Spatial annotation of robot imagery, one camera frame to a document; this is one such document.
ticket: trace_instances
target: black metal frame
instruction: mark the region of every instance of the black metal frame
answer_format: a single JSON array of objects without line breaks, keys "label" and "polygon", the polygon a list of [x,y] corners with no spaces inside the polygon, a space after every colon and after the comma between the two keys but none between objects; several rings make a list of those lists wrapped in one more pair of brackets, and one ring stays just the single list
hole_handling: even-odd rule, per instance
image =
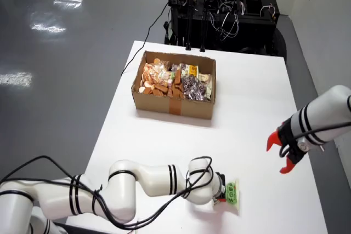
[{"label": "black metal frame", "polygon": [[[172,7],[172,31],[170,44],[184,46],[183,38],[186,41],[186,49],[190,49],[190,44],[193,47],[200,48],[202,52],[207,48],[216,50],[225,50],[230,52],[240,52],[241,50],[255,50],[260,53],[260,50],[271,46],[273,34],[276,29],[280,12],[276,0],[235,0],[237,2],[237,10],[240,10],[240,1],[243,1],[245,6],[256,6],[261,9],[264,5],[273,5],[275,7],[275,15],[272,17],[272,9],[263,9],[262,16],[256,10],[256,13],[246,12],[244,15],[238,13],[239,18],[239,34],[235,38],[228,38],[224,43],[216,39],[216,32],[208,20],[208,1],[197,0],[196,3],[191,3],[189,8],[182,7],[180,3],[169,0],[169,5]],[[225,14],[214,14],[214,19],[223,22]],[[226,24],[232,25],[235,21],[235,16],[228,16]]]}]

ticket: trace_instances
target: snack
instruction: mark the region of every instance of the snack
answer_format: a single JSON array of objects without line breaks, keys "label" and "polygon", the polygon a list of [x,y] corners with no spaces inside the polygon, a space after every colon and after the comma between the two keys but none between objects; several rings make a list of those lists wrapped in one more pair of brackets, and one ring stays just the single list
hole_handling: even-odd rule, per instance
[{"label": "snack", "polygon": [[162,91],[163,93],[167,93],[168,92],[168,88],[165,86],[162,86],[160,84],[155,84],[155,88]]},{"label": "snack", "polygon": [[160,84],[167,86],[167,81],[171,75],[168,70],[169,61],[154,59],[154,63],[146,63],[143,69],[143,80],[150,84]]},{"label": "snack", "polygon": [[168,89],[167,96],[171,98],[173,97],[172,89]]},{"label": "snack", "polygon": [[143,91],[143,94],[150,94],[151,93],[151,88],[145,88]]},{"label": "snack", "polygon": [[152,93],[153,93],[154,95],[156,95],[156,96],[163,96],[163,92],[160,91],[160,90],[157,90],[157,89],[154,89],[154,90],[152,91]]},{"label": "snack", "polygon": [[176,72],[176,71],[179,70],[179,69],[180,69],[179,65],[173,64],[173,65],[172,65],[172,68],[171,68],[171,71],[172,71],[172,72]]},{"label": "snack", "polygon": [[239,211],[239,181],[227,183],[225,186],[225,201]]},{"label": "snack", "polygon": [[181,91],[179,91],[179,96],[181,99],[185,99],[184,93],[182,93]]},{"label": "snack", "polygon": [[177,88],[172,88],[172,92],[173,92],[173,97],[174,98],[179,98],[179,90]]},{"label": "snack", "polygon": [[175,73],[174,84],[180,84],[180,70]]},{"label": "snack", "polygon": [[149,81],[144,82],[145,87],[151,88],[152,84]]},{"label": "snack", "polygon": [[179,86],[179,90],[183,93],[184,92],[184,85],[181,83]]},{"label": "snack", "polygon": [[204,82],[206,85],[205,97],[210,100],[212,93],[212,76],[211,74],[201,74],[199,73],[199,81]]},{"label": "snack", "polygon": [[184,95],[189,100],[205,101],[206,100],[206,85],[200,82],[193,75],[182,79],[184,85]]},{"label": "snack", "polygon": [[182,70],[182,78],[186,76],[194,76],[196,78],[199,78],[199,67],[198,66],[193,66],[193,65],[188,65],[181,63],[179,64],[180,69]]},{"label": "snack", "polygon": [[199,81],[205,82],[205,83],[209,84],[209,82],[210,82],[211,80],[212,80],[211,74],[202,74],[202,73],[199,73]]}]

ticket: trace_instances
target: cardboard box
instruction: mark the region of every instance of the cardboard box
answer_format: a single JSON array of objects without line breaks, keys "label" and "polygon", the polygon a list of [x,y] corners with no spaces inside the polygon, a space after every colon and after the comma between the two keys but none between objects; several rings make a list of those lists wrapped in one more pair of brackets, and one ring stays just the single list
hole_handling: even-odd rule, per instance
[{"label": "cardboard box", "polygon": [[[141,75],[145,63],[153,63],[154,59],[166,60],[173,64],[185,63],[199,66],[199,72],[212,75],[211,101],[191,101],[174,99],[167,96],[158,97],[152,94],[139,93]],[[146,51],[141,59],[137,76],[132,85],[132,95],[137,109],[171,113],[203,119],[211,119],[214,102],[216,100],[216,61],[207,57],[186,54],[171,54]]]}]

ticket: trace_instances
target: black stripe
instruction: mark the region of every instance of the black stripe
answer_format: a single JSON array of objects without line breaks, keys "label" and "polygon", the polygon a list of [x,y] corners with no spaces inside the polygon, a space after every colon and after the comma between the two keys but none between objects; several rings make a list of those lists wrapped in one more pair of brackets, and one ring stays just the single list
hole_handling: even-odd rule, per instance
[{"label": "black stripe", "polygon": [[32,203],[34,202],[34,199],[32,198],[32,196],[26,192],[21,192],[21,191],[17,191],[17,190],[6,190],[3,192],[0,192],[0,196],[9,195],[9,194],[24,196],[24,197],[28,198]]},{"label": "black stripe", "polygon": [[109,176],[108,181],[110,181],[110,179],[111,179],[112,177],[114,177],[115,175],[118,175],[118,174],[129,174],[129,175],[134,176],[135,179],[137,179],[137,176],[136,176],[132,171],[129,171],[129,170],[119,170],[119,171],[116,171],[116,172],[112,173],[112,174]]},{"label": "black stripe", "polygon": [[71,212],[72,212],[72,215],[76,216],[77,213],[75,212],[74,210],[74,207],[73,207],[73,185],[74,185],[74,179],[72,178],[71,180],[71,185],[70,185],[70,208],[71,208]]},{"label": "black stripe", "polygon": [[49,220],[47,219],[44,234],[48,234],[48,226],[49,226]]},{"label": "black stripe", "polygon": [[[299,122],[299,124],[300,124],[300,128],[301,128],[302,133],[306,132],[306,130],[305,130],[303,124],[302,124],[302,111],[303,111],[304,109],[305,109],[305,107],[302,108],[302,109],[300,110],[299,114],[298,114],[298,122]],[[308,135],[306,135],[305,138],[306,138],[311,144],[313,144],[313,145],[318,145],[318,144],[316,144],[315,142],[313,142],[312,139],[311,139]]]},{"label": "black stripe", "polygon": [[171,166],[168,165],[169,169],[169,194],[171,195],[173,193],[173,176],[172,176],[172,169]]},{"label": "black stripe", "polygon": [[50,227],[51,227],[51,221],[50,220],[48,220],[48,221],[49,221],[49,226],[48,226],[48,233],[47,234],[50,233]]},{"label": "black stripe", "polygon": [[351,112],[351,104],[350,104],[350,101],[351,101],[351,95],[349,97],[347,97],[347,107],[349,107],[349,110]]},{"label": "black stripe", "polygon": [[79,176],[77,177],[77,181],[76,181],[76,191],[75,191],[75,195],[76,195],[76,208],[77,208],[77,211],[78,211],[79,214],[82,214],[81,207],[79,206],[79,199],[78,199],[78,189],[79,189],[79,188],[78,188],[78,182],[79,182],[81,176],[82,176],[82,175],[79,175]]},{"label": "black stripe", "polygon": [[[307,117],[307,107],[308,107],[309,104],[306,105],[305,107],[305,113],[303,114],[303,116],[305,117],[305,122],[306,122],[306,126],[307,126],[307,129],[309,131],[312,130],[311,126],[309,125],[309,122],[308,122],[308,117]],[[311,136],[313,137],[314,140],[316,140],[317,142],[320,143],[320,145],[323,145],[323,144],[326,144],[327,142],[323,141],[322,139],[320,139],[315,133],[311,134]]]},{"label": "black stripe", "polygon": [[194,174],[197,174],[197,173],[202,173],[203,171],[206,171],[207,173],[210,172],[209,170],[206,170],[206,169],[197,169],[197,170],[191,171],[191,172],[189,173],[189,176],[194,175]]},{"label": "black stripe", "polygon": [[174,192],[173,192],[173,194],[176,194],[177,193],[177,171],[176,171],[176,167],[174,164],[172,165],[172,167],[173,167],[173,171],[174,171]]}]

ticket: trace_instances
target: plastic wrapper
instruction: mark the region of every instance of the plastic wrapper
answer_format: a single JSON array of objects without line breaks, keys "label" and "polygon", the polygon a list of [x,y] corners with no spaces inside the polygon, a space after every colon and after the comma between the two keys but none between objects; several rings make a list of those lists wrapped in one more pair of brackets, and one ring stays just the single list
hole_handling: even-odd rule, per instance
[{"label": "plastic wrapper", "polygon": [[195,76],[185,76],[182,78],[184,95],[189,100],[207,101],[206,84],[200,82]]},{"label": "plastic wrapper", "polygon": [[172,77],[168,70],[168,61],[155,59],[154,63],[146,63],[143,69],[143,80],[150,84],[160,84],[167,87],[167,81]]},{"label": "plastic wrapper", "polygon": [[207,98],[207,100],[210,100],[211,99],[211,93],[212,93],[212,76],[211,76],[211,74],[201,74],[201,73],[199,73],[199,80],[206,84],[205,97]]},{"label": "plastic wrapper", "polygon": [[188,65],[188,64],[184,64],[184,63],[179,64],[179,66],[180,66],[180,69],[182,70],[182,77],[192,75],[196,78],[199,78],[199,67],[198,66]]}]

